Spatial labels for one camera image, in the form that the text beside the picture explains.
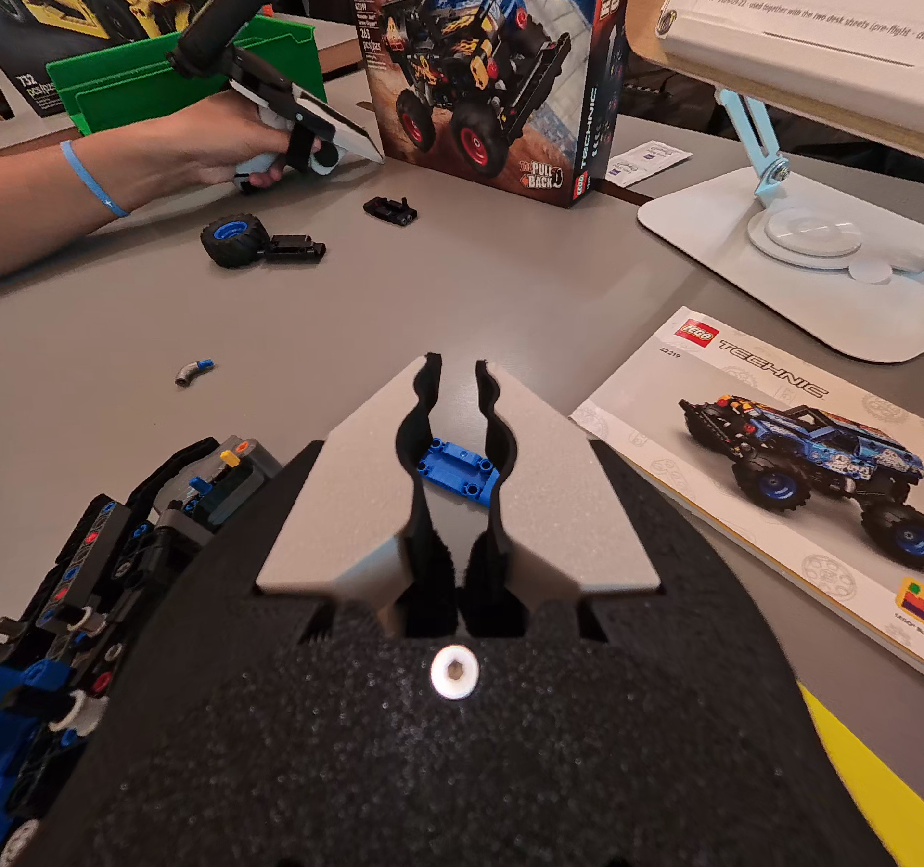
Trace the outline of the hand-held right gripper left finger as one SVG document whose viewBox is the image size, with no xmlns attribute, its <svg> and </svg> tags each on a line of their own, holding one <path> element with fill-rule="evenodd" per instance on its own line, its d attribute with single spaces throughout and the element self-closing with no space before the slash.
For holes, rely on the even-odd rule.
<svg viewBox="0 0 924 867">
<path fill-rule="evenodd" d="M 328 435 L 256 579 L 266 595 L 319 595 L 369 607 L 388 635 L 398 601 L 433 558 L 418 465 L 442 357 L 417 357 Z"/>
</svg>

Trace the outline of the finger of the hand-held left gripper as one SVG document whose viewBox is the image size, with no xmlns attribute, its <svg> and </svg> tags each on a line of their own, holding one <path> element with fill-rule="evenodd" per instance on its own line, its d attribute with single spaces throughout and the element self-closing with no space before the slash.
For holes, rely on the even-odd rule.
<svg viewBox="0 0 924 867">
<path fill-rule="evenodd" d="M 297 84 L 292 85 L 292 92 L 295 109 L 291 163 L 338 164 L 347 154 L 377 164 L 384 162 L 369 134 L 349 116 Z"/>
</svg>

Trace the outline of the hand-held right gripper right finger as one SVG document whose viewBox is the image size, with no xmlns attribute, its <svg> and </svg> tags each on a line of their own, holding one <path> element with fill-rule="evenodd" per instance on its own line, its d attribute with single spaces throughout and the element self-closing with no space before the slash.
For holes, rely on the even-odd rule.
<svg viewBox="0 0 924 867">
<path fill-rule="evenodd" d="M 500 365 L 478 361 L 475 374 L 499 472 L 475 594 L 535 611 L 554 599 L 655 593 L 661 578 L 586 434 Z"/>
</svg>

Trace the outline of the blue brick piece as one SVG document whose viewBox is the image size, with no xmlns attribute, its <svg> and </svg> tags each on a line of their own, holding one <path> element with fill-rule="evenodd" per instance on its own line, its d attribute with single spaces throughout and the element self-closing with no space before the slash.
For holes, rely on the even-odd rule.
<svg viewBox="0 0 924 867">
<path fill-rule="evenodd" d="M 499 472 L 491 460 L 442 438 L 433 440 L 418 463 L 418 473 L 438 487 L 489 507 Z"/>
</svg>

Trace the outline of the black tyre blue hub wheel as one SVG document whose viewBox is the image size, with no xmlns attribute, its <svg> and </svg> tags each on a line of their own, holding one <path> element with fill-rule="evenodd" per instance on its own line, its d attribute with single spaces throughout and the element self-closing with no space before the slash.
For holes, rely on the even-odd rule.
<svg viewBox="0 0 924 867">
<path fill-rule="evenodd" d="M 214 221 L 202 229 L 201 242 L 210 258 L 225 269 L 248 267 L 271 250 L 271 237 L 253 214 Z"/>
</svg>

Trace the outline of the blue black toy brick truck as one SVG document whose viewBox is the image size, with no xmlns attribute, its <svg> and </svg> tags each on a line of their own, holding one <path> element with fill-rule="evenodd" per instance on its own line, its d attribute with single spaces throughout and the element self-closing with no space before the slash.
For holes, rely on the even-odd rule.
<svg viewBox="0 0 924 867">
<path fill-rule="evenodd" d="M 282 468 L 254 438 L 179 450 L 125 502 L 97 495 L 20 618 L 2 618 L 2 865 L 69 781 L 154 612 Z"/>
</svg>

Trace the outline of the person's left forearm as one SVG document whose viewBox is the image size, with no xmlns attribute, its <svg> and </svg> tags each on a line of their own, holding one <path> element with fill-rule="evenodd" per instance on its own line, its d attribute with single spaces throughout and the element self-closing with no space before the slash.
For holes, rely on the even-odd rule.
<svg viewBox="0 0 924 867">
<path fill-rule="evenodd" d="M 130 214 L 191 184 L 183 178 L 176 114 L 73 142 L 81 162 Z M 2 277 L 116 219 L 73 173 L 60 145 L 2 158 Z"/>
</svg>

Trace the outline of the red wheeled truck set box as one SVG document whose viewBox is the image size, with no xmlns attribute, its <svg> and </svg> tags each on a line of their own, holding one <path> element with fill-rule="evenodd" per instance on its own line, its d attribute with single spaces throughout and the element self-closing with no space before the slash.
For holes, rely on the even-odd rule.
<svg viewBox="0 0 924 867">
<path fill-rule="evenodd" d="M 567 208 L 603 178 L 628 0 L 353 0 L 384 153 Z"/>
</svg>

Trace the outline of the person's left hand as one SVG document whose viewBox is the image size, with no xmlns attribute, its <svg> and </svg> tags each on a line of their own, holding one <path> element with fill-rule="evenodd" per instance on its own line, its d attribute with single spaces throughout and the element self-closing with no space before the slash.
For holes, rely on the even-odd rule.
<svg viewBox="0 0 924 867">
<path fill-rule="evenodd" d="M 177 123 L 184 180 L 203 186 L 229 182 L 237 167 L 270 155 L 266 171 L 251 173 L 249 184 L 270 188 L 283 178 L 289 133 L 260 119 L 260 107 L 236 91 L 222 91 L 178 112 Z"/>
</svg>

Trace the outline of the black brick piece red pins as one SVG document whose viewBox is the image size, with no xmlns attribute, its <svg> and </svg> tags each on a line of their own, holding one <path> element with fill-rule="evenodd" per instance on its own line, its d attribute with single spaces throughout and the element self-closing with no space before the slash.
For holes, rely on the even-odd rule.
<svg viewBox="0 0 924 867">
<path fill-rule="evenodd" d="M 408 226 L 419 216 L 418 211 L 410 206 L 407 198 L 398 201 L 385 196 L 376 196 L 364 203 L 362 208 L 366 214 L 397 226 Z"/>
</svg>

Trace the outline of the green plastic bin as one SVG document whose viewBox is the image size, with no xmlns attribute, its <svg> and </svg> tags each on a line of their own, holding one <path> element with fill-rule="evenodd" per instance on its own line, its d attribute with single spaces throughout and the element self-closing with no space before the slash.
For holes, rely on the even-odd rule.
<svg viewBox="0 0 924 867">
<path fill-rule="evenodd" d="M 50 62 L 46 69 L 64 110 L 86 136 L 170 115 L 225 87 L 222 76 L 180 76 L 167 60 L 178 40 L 178 33 L 169 33 Z M 317 98 L 326 98 L 313 27 L 257 16 L 240 30 L 235 44 Z"/>
</svg>

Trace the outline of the truck building instruction booklet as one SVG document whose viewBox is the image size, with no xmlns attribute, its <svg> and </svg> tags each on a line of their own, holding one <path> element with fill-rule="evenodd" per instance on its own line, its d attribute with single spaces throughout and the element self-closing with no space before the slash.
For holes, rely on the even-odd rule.
<svg viewBox="0 0 924 867">
<path fill-rule="evenodd" d="M 682 307 L 571 418 L 922 671 L 922 415 Z"/>
</svg>

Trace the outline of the blue wristband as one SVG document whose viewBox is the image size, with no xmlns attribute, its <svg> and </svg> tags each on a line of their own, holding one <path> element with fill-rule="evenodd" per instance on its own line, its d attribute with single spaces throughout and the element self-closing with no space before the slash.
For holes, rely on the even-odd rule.
<svg viewBox="0 0 924 867">
<path fill-rule="evenodd" d="M 96 178 L 90 173 L 86 166 L 78 158 L 71 140 L 64 140 L 60 144 L 61 153 L 69 165 L 70 169 L 77 176 L 83 186 L 95 197 L 95 199 L 116 218 L 126 218 L 129 212 L 124 210 L 100 185 Z"/>
</svg>

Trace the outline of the small white leaflet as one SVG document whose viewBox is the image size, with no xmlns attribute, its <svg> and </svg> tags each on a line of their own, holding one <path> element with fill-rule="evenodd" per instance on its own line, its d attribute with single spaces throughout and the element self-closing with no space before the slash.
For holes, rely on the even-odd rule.
<svg viewBox="0 0 924 867">
<path fill-rule="evenodd" d="M 692 153 L 659 141 L 648 141 L 609 159 L 605 180 L 627 189 L 679 165 Z"/>
</svg>

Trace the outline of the instruction poster board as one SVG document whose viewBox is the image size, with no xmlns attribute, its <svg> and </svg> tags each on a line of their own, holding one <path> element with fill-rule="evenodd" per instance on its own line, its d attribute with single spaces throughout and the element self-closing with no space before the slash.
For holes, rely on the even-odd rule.
<svg viewBox="0 0 924 867">
<path fill-rule="evenodd" d="M 666 50 L 664 39 L 657 28 L 664 15 L 667 0 L 628 0 L 626 16 L 629 45 L 639 57 L 662 68 L 678 72 L 720 90 L 728 89 L 743 96 L 802 116 L 813 122 L 865 138 L 890 148 L 923 156 L 922 127 L 909 128 L 885 119 L 881 110 L 863 114 L 847 106 L 845 99 L 833 92 L 829 96 L 814 97 L 792 88 L 758 80 L 701 61 L 691 60 Z"/>
</svg>

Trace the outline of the yellow sticky note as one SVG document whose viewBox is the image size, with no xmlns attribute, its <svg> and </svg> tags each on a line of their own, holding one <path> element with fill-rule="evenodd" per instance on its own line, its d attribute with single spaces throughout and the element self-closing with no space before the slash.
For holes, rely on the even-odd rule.
<svg viewBox="0 0 924 867">
<path fill-rule="evenodd" d="M 861 814 L 900 866 L 923 865 L 923 801 L 803 685 L 821 743 Z"/>
</svg>

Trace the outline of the white printed instruction sheet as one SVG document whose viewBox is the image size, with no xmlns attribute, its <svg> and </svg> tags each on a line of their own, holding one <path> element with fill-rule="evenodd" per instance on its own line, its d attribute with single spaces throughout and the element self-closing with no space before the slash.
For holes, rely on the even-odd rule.
<svg viewBox="0 0 924 867">
<path fill-rule="evenodd" d="M 923 0 L 665 0 L 664 50 L 922 131 Z"/>
</svg>

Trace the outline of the black brick frame piece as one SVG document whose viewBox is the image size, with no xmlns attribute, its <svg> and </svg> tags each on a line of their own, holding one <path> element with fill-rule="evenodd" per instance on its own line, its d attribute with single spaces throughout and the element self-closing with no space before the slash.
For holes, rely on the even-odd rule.
<svg viewBox="0 0 924 867">
<path fill-rule="evenodd" d="M 317 263 L 325 253 L 326 245 L 308 235 L 274 235 L 262 256 L 273 263 Z"/>
</svg>

